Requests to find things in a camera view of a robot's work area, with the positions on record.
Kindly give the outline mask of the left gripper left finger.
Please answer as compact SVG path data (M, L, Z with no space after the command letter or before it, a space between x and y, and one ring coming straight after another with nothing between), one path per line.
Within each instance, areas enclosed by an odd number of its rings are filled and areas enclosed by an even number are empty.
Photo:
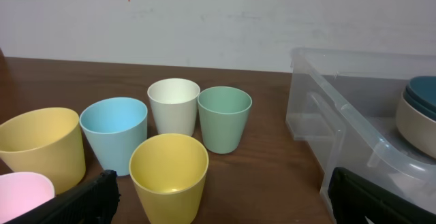
M7 224L111 224L120 196L114 170L105 170Z

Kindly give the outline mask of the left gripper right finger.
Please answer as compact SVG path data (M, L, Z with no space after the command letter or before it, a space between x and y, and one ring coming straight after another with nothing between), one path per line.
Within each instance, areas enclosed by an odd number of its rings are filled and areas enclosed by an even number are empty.
M435 214L344 167L332 173L328 196L338 224L435 224Z

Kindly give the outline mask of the beige large bowl top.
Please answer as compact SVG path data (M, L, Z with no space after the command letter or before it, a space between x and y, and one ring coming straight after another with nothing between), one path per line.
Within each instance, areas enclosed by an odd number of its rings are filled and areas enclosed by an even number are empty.
M396 109L396 127L413 146L435 158L435 121L413 108L403 97Z

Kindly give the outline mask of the dark blue bowl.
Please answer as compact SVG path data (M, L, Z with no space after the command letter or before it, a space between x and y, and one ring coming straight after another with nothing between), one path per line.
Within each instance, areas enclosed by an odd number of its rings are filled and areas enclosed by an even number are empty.
M416 76L412 78L407 91L418 103L435 112L435 77Z
M407 90L403 91L403 98L404 100L414 109L422 113L423 115L427 116L428 118L432 120L436 120L436 113L432 110L429 110L428 108L424 107L420 103L418 103L409 93Z

